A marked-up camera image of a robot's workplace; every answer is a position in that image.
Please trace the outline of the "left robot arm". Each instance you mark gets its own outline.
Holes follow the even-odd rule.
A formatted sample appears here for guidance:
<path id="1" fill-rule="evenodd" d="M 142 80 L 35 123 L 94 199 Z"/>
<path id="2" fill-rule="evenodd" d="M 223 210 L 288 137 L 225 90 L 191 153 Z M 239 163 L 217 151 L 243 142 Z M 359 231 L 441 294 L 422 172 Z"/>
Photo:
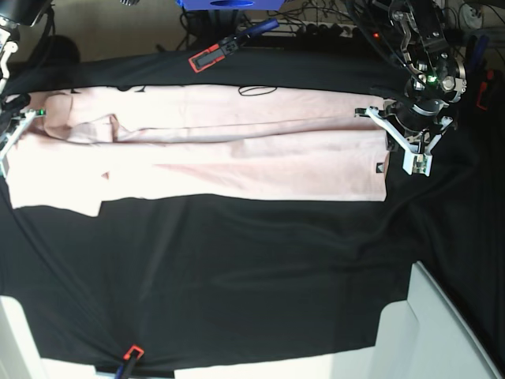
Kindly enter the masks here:
<path id="1" fill-rule="evenodd" d="M 451 53 L 441 10 L 433 1 L 388 1 L 383 16 L 370 1 L 347 1 L 346 10 L 358 30 L 386 62 L 404 69 L 402 91 L 374 86 L 381 108 L 358 108 L 355 114 L 372 119 L 387 132 L 391 147 L 404 151 L 408 174 L 428 175 L 432 151 L 455 125 L 451 106 L 467 88 L 466 69 Z"/>

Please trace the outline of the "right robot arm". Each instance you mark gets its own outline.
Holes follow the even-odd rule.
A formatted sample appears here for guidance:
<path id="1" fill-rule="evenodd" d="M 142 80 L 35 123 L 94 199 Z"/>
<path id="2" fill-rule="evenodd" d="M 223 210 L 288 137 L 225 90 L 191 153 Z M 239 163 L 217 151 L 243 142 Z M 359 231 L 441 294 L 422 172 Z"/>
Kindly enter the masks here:
<path id="1" fill-rule="evenodd" d="M 55 30 L 54 11 L 50 1 L 2 1 L 1 2 L 1 172 L 6 175 L 7 155 L 24 131 L 36 118 L 43 117 L 42 110 L 26 110 L 31 101 L 27 93 L 7 99 L 6 89 L 11 72 L 8 62 L 19 50 L 19 27 L 32 27 L 43 16 L 46 26 L 34 50 L 35 67 L 42 65 L 46 54 L 42 52 L 49 34 Z"/>

